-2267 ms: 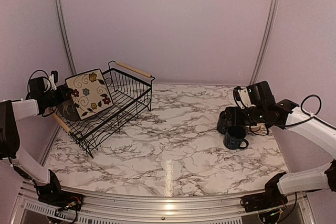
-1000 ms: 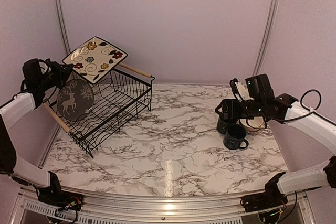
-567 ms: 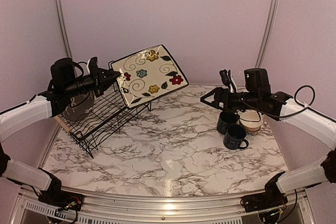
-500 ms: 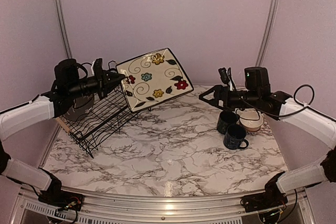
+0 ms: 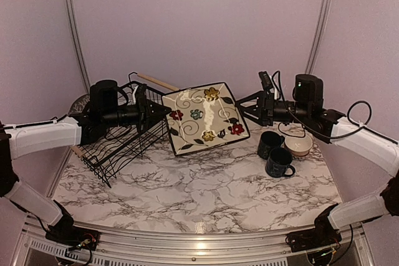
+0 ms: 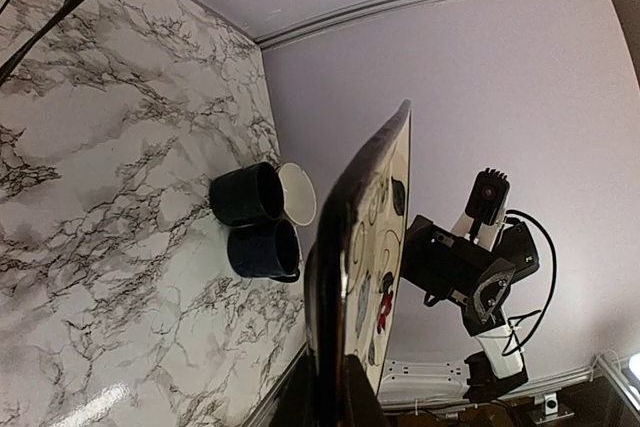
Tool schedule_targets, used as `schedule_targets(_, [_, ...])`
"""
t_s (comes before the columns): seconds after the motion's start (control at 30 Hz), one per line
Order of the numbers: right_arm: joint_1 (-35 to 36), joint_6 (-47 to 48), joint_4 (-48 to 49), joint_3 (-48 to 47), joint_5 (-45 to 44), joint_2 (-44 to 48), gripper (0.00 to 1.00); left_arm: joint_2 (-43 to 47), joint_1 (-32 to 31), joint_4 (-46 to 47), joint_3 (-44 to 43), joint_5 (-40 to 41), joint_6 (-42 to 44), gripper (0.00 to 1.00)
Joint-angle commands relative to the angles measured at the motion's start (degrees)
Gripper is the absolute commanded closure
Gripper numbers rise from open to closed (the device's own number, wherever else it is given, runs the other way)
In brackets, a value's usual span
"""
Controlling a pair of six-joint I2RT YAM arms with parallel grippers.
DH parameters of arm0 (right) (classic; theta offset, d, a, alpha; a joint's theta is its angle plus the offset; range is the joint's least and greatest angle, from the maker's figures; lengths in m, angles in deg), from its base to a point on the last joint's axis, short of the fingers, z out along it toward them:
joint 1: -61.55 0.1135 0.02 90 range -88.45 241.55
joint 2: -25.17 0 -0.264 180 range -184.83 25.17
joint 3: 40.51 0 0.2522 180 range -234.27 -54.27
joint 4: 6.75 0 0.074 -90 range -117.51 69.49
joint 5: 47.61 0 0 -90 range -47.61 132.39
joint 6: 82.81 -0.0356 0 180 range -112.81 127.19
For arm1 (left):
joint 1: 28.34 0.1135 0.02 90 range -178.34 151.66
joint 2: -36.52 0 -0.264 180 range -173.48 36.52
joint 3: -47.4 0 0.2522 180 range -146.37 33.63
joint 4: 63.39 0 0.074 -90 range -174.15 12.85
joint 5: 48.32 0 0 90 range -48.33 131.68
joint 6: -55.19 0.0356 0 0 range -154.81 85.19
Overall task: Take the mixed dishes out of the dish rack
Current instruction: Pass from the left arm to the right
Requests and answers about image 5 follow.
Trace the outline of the dark green mug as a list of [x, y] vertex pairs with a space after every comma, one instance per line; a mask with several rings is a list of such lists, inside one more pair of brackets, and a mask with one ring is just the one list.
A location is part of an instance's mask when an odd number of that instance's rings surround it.
[[274, 148], [279, 148], [285, 141], [285, 137], [274, 131], [265, 131], [261, 134], [257, 146], [257, 155], [262, 159], [268, 159]]

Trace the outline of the square floral ceramic plate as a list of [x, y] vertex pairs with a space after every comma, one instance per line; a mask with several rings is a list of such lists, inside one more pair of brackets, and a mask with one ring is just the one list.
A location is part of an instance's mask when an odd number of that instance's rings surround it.
[[207, 151], [251, 136], [225, 82], [177, 90], [161, 100], [171, 109], [166, 125], [175, 156]]

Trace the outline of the black wire dish rack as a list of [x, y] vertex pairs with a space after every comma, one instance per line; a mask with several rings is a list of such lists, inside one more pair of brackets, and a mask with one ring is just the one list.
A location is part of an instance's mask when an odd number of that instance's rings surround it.
[[[147, 99], [162, 104], [163, 92], [147, 87]], [[133, 159], [142, 156], [152, 144], [167, 135], [166, 116], [146, 132], [138, 132], [136, 124], [107, 128], [91, 145], [73, 146], [72, 151], [106, 185]]]

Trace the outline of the beige ceramic bowl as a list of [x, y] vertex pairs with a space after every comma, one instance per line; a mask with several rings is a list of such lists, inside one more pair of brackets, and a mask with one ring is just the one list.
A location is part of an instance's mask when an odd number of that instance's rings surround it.
[[310, 152], [313, 146], [313, 141], [310, 136], [305, 136], [302, 138], [288, 136], [285, 139], [284, 146], [289, 152]]

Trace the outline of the dark blue mug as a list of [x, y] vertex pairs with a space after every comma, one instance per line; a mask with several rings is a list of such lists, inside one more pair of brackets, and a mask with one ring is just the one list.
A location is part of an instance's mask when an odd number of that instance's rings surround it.
[[274, 148], [266, 162], [266, 173], [273, 178], [290, 178], [296, 174], [293, 157], [285, 148]]

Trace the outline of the round grey reindeer plate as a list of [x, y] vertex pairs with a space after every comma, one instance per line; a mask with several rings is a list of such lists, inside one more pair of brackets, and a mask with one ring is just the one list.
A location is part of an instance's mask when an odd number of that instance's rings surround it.
[[67, 116], [72, 116], [78, 113], [82, 113], [86, 105], [88, 104], [90, 100], [89, 94], [82, 95], [78, 99], [76, 99], [73, 104], [71, 105]]

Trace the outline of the blue zigzag patterned bowl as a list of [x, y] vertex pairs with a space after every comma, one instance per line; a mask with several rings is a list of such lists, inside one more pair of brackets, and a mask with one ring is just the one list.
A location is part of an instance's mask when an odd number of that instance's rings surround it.
[[292, 155], [294, 160], [304, 160], [309, 155], [309, 152], [290, 151], [290, 154]]

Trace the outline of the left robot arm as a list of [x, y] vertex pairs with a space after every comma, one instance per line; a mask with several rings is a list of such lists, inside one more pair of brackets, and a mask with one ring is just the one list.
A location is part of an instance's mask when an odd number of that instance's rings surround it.
[[142, 134], [170, 112], [170, 108], [147, 97], [144, 83], [136, 83], [128, 93], [114, 80], [101, 80], [90, 87], [89, 100], [81, 112], [47, 121], [2, 124], [1, 197], [38, 217], [50, 235], [74, 244], [79, 231], [73, 217], [61, 204], [20, 178], [13, 163], [58, 148], [92, 145], [112, 128], [134, 126]]

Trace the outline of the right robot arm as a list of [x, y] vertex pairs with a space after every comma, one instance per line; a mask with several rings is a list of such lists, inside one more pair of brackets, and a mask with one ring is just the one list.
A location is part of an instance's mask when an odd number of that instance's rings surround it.
[[324, 109], [324, 83], [309, 74], [296, 75], [293, 99], [285, 99], [281, 73], [260, 72], [262, 90], [236, 101], [243, 116], [261, 126], [275, 122], [298, 123], [320, 141], [346, 148], [371, 161], [390, 175], [381, 190], [326, 209], [315, 220], [309, 241], [324, 245], [334, 232], [350, 224], [384, 215], [398, 215], [398, 142], [355, 122], [348, 113]]

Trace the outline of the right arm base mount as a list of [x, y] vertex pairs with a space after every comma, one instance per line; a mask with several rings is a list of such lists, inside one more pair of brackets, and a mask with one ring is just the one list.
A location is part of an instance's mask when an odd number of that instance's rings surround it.
[[333, 231], [330, 235], [319, 235], [315, 229], [290, 232], [286, 235], [285, 242], [292, 252], [312, 250], [332, 244], [338, 244], [342, 240], [340, 234]]

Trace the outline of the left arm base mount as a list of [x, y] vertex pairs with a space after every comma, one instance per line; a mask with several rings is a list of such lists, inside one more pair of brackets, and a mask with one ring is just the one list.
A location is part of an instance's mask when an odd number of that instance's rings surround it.
[[100, 233], [97, 230], [85, 229], [81, 227], [73, 226], [70, 230], [63, 233], [56, 232], [55, 230], [49, 230], [46, 232], [46, 239], [68, 245], [70, 248], [78, 249], [79, 244], [83, 241], [88, 240], [89, 243], [82, 247], [87, 250], [95, 251], [99, 241]]

